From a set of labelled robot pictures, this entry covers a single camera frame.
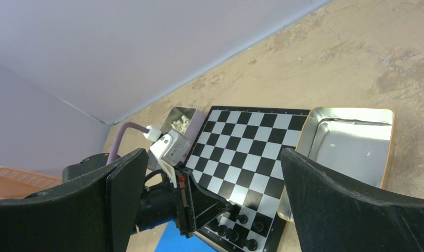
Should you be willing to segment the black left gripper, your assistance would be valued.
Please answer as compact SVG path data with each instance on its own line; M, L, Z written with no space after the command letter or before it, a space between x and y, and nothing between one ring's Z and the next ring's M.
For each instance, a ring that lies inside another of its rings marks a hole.
M234 205L203 187L185 166L176 166L175 170L175 204L177 216L176 227L180 235L191 238L198 229L206 226L219 215L231 212Z

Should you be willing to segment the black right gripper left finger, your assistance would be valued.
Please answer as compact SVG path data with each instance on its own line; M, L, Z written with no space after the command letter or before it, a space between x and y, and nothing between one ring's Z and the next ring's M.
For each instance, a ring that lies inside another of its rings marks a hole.
M23 199L0 200L0 251L126 251L148 155L114 162Z

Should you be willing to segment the black pawn second row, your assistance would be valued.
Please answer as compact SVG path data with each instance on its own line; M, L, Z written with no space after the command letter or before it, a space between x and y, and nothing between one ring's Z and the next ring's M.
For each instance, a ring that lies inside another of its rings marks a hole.
M253 224L252 224L251 230L254 231L254 232L260 233L264 230L264 227L265 227L265 225L264 225L263 222L254 221Z

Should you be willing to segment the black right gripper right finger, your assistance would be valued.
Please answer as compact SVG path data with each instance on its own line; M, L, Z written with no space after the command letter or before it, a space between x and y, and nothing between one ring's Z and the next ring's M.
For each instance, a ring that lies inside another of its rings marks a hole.
M424 251L424 199L365 184L290 148L281 167L302 251Z

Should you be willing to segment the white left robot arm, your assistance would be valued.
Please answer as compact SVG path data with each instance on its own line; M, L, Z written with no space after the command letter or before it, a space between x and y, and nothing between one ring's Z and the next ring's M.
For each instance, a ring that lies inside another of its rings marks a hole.
M77 246L123 246L132 230L175 221L181 235L232 209L225 198L202 188L189 169L175 167L175 184L162 170L146 173L148 155L137 150L107 163L100 153L63 171L63 183L50 190L43 208L58 216L62 233Z

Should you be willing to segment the black chess piece corner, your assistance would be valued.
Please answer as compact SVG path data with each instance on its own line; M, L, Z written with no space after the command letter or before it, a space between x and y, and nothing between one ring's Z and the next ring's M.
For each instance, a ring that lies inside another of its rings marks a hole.
M255 239L246 239L244 241L244 247L246 247L249 251L256 251L258 244Z

